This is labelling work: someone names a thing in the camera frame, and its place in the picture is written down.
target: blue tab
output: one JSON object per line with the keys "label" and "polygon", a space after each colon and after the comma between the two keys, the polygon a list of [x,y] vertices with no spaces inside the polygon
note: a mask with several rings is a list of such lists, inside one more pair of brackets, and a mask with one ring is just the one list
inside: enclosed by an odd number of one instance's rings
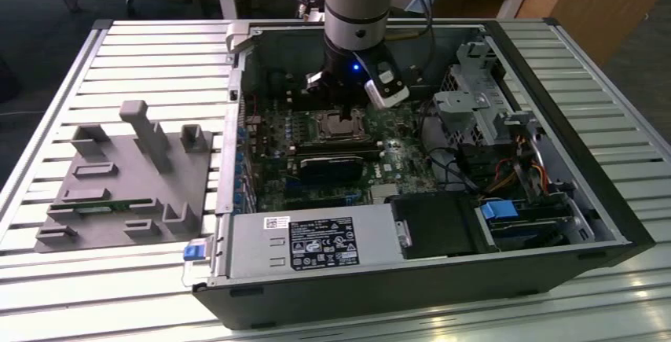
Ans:
{"label": "blue tab", "polygon": [[492,200],[480,206],[484,219],[516,218],[515,204],[511,200]]}
{"label": "blue tab", "polygon": [[184,261],[199,261],[201,259],[205,259],[204,242],[195,245],[187,245],[187,248],[184,248]]}

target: power supply label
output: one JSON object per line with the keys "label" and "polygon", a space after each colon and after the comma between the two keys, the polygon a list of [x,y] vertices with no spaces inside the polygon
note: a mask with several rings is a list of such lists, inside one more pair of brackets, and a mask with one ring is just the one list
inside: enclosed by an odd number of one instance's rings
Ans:
{"label": "power supply label", "polygon": [[294,270],[358,265],[352,218],[290,222],[290,249]]}

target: motherboard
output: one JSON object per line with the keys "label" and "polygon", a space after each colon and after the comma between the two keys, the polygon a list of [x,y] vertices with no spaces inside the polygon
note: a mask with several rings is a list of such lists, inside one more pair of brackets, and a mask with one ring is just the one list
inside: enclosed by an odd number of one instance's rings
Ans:
{"label": "motherboard", "polygon": [[439,187],[418,138],[418,105],[294,111],[276,102],[248,119],[259,211],[384,203]]}

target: barcode sticker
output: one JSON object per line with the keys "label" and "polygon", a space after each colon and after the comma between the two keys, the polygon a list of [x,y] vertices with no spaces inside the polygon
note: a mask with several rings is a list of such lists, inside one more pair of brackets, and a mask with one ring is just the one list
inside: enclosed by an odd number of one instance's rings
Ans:
{"label": "barcode sticker", "polygon": [[290,227],[291,217],[277,216],[273,218],[263,218],[263,229],[264,230],[279,230]]}

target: aluminum extrusion table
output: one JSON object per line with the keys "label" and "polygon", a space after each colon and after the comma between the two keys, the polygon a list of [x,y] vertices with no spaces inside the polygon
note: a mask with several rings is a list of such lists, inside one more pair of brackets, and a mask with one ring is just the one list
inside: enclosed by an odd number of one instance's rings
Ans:
{"label": "aluminum extrusion table", "polygon": [[[128,134],[117,110],[143,98],[165,132],[220,131],[231,64],[227,21],[116,21],[91,32],[0,193],[0,339],[658,340],[671,329],[671,148],[560,27],[502,22],[658,246],[548,293],[265,331],[233,332],[184,286],[185,243],[32,252],[75,149],[75,126]],[[523,108],[527,103],[515,92]],[[213,230],[215,136],[203,233]]]}

